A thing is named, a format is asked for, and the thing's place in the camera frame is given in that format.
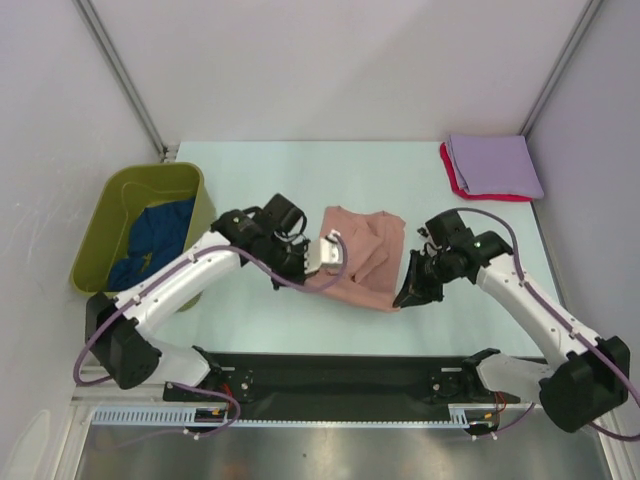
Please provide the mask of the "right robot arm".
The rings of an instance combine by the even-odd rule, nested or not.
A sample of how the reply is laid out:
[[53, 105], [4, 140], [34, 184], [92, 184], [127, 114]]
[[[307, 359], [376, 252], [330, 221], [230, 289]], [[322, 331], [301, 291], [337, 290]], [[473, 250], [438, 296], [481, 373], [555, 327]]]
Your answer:
[[573, 433], [637, 400], [629, 379], [631, 352], [617, 336], [603, 338], [541, 292], [521, 262], [519, 243], [509, 234], [474, 233], [463, 221], [464, 208], [446, 210], [419, 228], [420, 250], [411, 250], [409, 266], [394, 305], [404, 309], [440, 302], [444, 287], [465, 278], [497, 301], [542, 353], [542, 364], [485, 349], [467, 360], [463, 393], [484, 401], [494, 392], [539, 405], [561, 430]]

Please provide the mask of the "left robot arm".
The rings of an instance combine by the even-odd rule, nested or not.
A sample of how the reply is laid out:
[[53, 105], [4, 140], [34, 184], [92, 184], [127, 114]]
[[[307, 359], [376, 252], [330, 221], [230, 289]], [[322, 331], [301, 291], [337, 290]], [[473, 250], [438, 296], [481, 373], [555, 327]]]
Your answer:
[[157, 273], [114, 297], [92, 296], [86, 306], [87, 346], [121, 389], [145, 382], [179, 383], [197, 398], [214, 397], [221, 376], [199, 347], [157, 339], [160, 326], [211, 283], [251, 261], [275, 274], [278, 285], [305, 282], [307, 241], [303, 211], [281, 194], [264, 207], [219, 216], [191, 246]]

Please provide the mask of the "pink printed t shirt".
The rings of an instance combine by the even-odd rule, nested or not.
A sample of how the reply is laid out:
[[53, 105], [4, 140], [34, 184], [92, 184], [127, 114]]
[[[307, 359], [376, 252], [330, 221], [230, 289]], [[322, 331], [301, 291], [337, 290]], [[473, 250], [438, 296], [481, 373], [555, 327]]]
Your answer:
[[341, 279], [322, 293], [356, 307], [394, 313], [405, 240], [405, 221], [379, 211], [359, 214], [340, 206], [325, 209], [320, 234], [338, 231], [348, 262]]

